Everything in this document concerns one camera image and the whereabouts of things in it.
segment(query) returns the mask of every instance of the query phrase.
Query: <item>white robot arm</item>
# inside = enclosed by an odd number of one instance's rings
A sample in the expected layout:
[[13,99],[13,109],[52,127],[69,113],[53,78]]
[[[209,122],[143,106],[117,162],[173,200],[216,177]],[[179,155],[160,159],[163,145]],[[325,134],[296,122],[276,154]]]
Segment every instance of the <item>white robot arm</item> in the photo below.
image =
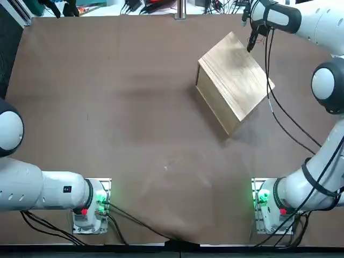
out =
[[[344,6],[341,0],[313,0],[291,6],[270,0],[253,0],[246,6],[242,16],[245,25],[251,18],[252,33],[247,50],[250,51],[256,36],[269,28],[296,34],[321,47],[334,56],[320,64],[314,71],[311,82],[312,92],[317,101],[331,114],[344,113]],[[296,208],[302,211],[344,206],[344,196],[339,190],[344,186],[344,117],[340,117],[317,154],[300,169],[284,178],[266,180],[262,189],[269,193],[261,207],[267,233],[274,233],[280,227],[286,230],[292,220],[286,218]],[[333,161],[326,166],[333,154]],[[315,188],[306,203],[307,196]]]
[[107,220],[96,215],[104,209],[101,201],[108,201],[102,183],[68,171],[42,171],[6,157],[19,147],[23,135],[17,110],[0,99],[0,211],[70,209],[77,233],[105,233]]

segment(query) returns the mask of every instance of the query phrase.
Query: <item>wooden box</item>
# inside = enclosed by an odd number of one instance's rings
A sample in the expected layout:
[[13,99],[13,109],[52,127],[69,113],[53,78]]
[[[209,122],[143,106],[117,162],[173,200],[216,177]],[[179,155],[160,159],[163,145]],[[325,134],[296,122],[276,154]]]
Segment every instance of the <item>wooden box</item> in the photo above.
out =
[[267,95],[264,70],[233,32],[198,60],[196,87],[228,136]]

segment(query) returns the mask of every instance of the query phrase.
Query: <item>wire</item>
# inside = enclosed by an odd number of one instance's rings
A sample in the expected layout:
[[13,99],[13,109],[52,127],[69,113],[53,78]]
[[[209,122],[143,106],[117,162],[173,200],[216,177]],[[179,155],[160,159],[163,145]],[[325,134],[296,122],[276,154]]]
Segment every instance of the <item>wire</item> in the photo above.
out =
[[287,248],[290,248],[290,247],[297,247],[298,245],[300,245],[301,241],[302,241],[302,238],[304,236],[304,234],[306,233],[306,230],[307,230],[307,227],[308,227],[308,223],[309,223],[309,218],[312,214],[312,211],[310,211],[308,213],[308,215],[306,215],[306,221],[305,221],[305,225],[300,233],[300,235],[297,237],[297,239],[295,240],[294,243],[292,243],[290,246],[288,246]]
[[50,13],[51,15],[55,16],[55,14],[53,14],[52,12],[50,12],[47,8],[45,8],[45,10],[47,10],[47,12]]
[[47,228],[49,228],[50,230],[55,230],[58,232],[61,232],[62,234],[64,234],[66,237],[73,239],[74,241],[76,241],[79,245],[87,245],[85,242],[81,241],[80,239],[78,239],[76,236],[61,230],[59,228],[57,228],[56,226],[54,226],[53,224],[51,224],[49,221],[46,221],[45,219],[42,219],[40,217],[38,217],[37,215],[31,213],[30,211],[24,211],[23,212],[25,215],[27,215],[31,220],[35,221],[36,223],[45,226]]
[[[332,163],[332,161],[334,160],[334,158],[336,157],[337,153],[339,152],[340,148],[342,147],[344,143],[344,136],[342,137],[342,139],[340,140],[337,148],[335,149],[334,153],[332,154],[331,158],[329,159],[328,163],[325,165],[323,171],[321,172],[321,174],[319,175],[319,178],[317,179],[317,184],[319,184],[320,180],[322,179],[322,177],[324,176],[326,170],[328,169],[329,165]],[[315,191],[315,187],[312,188],[312,190],[310,191],[310,193],[307,195],[307,197],[304,199],[304,201],[300,204],[299,207],[297,207],[294,212],[292,214],[289,215],[289,217],[287,217],[287,219],[282,222],[279,227],[277,227],[277,229],[275,229],[275,231],[268,236],[265,240],[263,240],[262,242],[258,243],[257,245],[255,245],[254,247],[257,246],[261,246],[262,244],[266,243],[269,239],[271,239],[278,230],[280,230],[280,228],[289,220],[291,219],[305,204],[306,202],[309,200],[309,198],[312,196],[313,192]]]
[[120,9],[119,15],[122,14],[123,9],[125,8],[126,5],[127,5],[127,0],[125,0],[124,5],[122,6],[122,9]]
[[121,232],[121,230],[120,230],[120,228],[119,228],[119,226],[118,226],[117,221],[116,221],[116,220],[114,219],[114,217],[111,216],[110,214],[108,214],[107,216],[108,216],[108,217],[112,220],[112,222],[114,223],[114,226],[116,227],[117,234],[118,234],[118,236],[119,236],[121,242],[122,242],[123,244],[125,244],[126,246],[128,246],[129,244],[128,244],[128,242],[125,240],[125,238],[123,237],[122,232]]
[[[256,0],[256,2],[253,4],[252,8],[251,8],[251,12],[250,12],[250,15],[249,15],[249,19],[250,19],[250,23],[251,23],[251,27],[252,27],[252,13],[254,12],[256,6],[258,5],[260,1],[259,0]],[[273,37],[274,37],[274,30],[273,30],[273,34],[271,36],[271,41],[270,41],[270,50],[269,50],[269,60],[270,60],[270,51],[271,51],[271,45],[272,45],[272,41],[273,41]],[[304,133],[306,134],[316,145],[318,145],[318,147],[321,147],[321,144],[315,139],[313,138],[309,133],[307,133],[289,114],[288,112],[281,106],[280,102],[278,101],[278,99],[276,98],[272,88],[271,88],[271,85],[270,85],[270,82],[268,81],[268,87],[270,89],[270,92],[271,92],[271,95],[273,96],[276,104],[279,106],[279,108],[283,111],[283,113]]]
[[285,232],[284,232],[284,234],[281,236],[281,238],[274,244],[274,247],[276,247],[276,246],[278,245],[278,243],[282,241],[282,239],[285,237],[285,235],[289,232],[290,228],[291,228],[294,224],[297,225],[296,222],[298,222],[299,220],[301,220],[301,216],[302,216],[303,214],[305,214],[305,213],[307,213],[307,211],[303,212],[303,213],[298,217],[298,219],[295,219],[295,220],[293,221],[293,223],[290,224],[290,226],[285,230]]
[[66,239],[66,240],[72,242],[72,243],[75,244],[75,245],[79,245],[76,241],[74,241],[74,240],[72,240],[72,239],[70,239],[70,238],[66,238],[66,237],[63,236],[63,235],[50,233],[50,232],[47,232],[47,231],[44,231],[44,230],[40,230],[40,229],[34,227],[30,222],[28,222],[27,218],[26,218],[25,215],[24,215],[25,213],[24,213],[23,211],[21,211],[20,214],[21,214],[22,218],[24,219],[24,221],[25,221],[25,222],[29,225],[29,227],[32,228],[33,230],[36,230],[36,231],[38,231],[38,232],[40,232],[40,233],[43,233],[43,234],[53,235],[53,236],[55,236],[55,237],[63,238],[63,239]]
[[120,209],[120,208],[117,207],[116,205],[114,205],[114,204],[112,204],[112,203],[110,203],[110,202],[102,202],[102,203],[103,203],[103,204],[108,204],[108,205],[110,205],[111,207],[113,207],[113,208],[119,210],[119,211],[122,212],[123,214],[125,214],[125,215],[129,216],[130,218],[132,218],[133,220],[135,220],[135,221],[136,221],[138,224],[140,224],[141,226],[146,227],[147,229],[153,231],[155,234],[160,235],[160,236],[162,236],[162,237],[164,237],[164,238],[167,238],[167,239],[169,239],[169,240],[174,240],[173,238],[170,238],[170,237],[168,237],[168,236],[166,236],[166,235],[161,234],[160,232],[158,232],[158,231],[156,231],[155,229],[151,228],[151,227],[148,226],[146,223],[143,223],[142,221],[138,220],[138,219],[135,218],[134,216],[131,216],[129,213],[127,213],[127,212],[125,212],[124,210]]
[[277,119],[275,113],[274,113],[274,110],[273,110],[273,105],[270,101],[270,96],[269,96],[269,90],[275,100],[276,103],[278,103],[277,105],[282,109],[282,106],[279,104],[277,98],[275,97],[274,95],[274,92],[271,88],[271,85],[270,85],[270,82],[269,82],[269,71],[270,71],[270,54],[271,54],[271,48],[272,48],[272,45],[273,45],[273,39],[274,39],[274,34],[275,34],[275,30],[273,29],[273,32],[272,32],[272,35],[271,35],[271,40],[270,40],[270,46],[269,46],[269,53],[268,53],[268,38],[269,38],[269,31],[267,33],[267,36],[266,36],[266,43],[265,43],[265,73],[266,73],[266,78],[267,78],[267,97],[268,97],[268,102],[269,102],[269,105],[270,105],[270,109],[271,109],[271,112],[273,114],[273,117],[274,119],[276,120],[276,122],[278,123],[278,125],[282,128],[282,130],[294,141],[296,142],[297,144],[299,144],[300,146],[302,146],[303,148],[305,148],[307,151],[309,151],[310,153],[312,153],[313,155],[315,155],[315,152],[312,151],[311,149],[309,149],[308,147],[306,147],[304,144],[302,144],[300,141],[298,141],[296,138],[294,138],[285,128],[284,126],[281,124],[281,122]]

